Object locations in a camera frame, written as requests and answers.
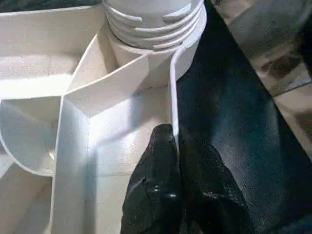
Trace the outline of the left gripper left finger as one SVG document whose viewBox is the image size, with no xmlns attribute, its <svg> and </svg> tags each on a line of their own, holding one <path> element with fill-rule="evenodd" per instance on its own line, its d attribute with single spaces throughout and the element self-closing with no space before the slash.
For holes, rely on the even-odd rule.
<svg viewBox="0 0 312 234">
<path fill-rule="evenodd" d="M 177 158 L 172 126 L 156 126 L 127 186 L 122 234 L 179 233 L 182 205 Z"/>
</svg>

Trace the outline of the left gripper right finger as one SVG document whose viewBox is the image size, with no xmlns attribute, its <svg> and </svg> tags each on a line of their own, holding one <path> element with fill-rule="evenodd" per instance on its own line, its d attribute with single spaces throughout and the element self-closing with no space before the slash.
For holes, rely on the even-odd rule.
<svg viewBox="0 0 312 234">
<path fill-rule="evenodd" d="M 232 173 L 204 135 L 180 129 L 185 215 L 191 234 L 253 234 L 249 208 Z"/>
</svg>

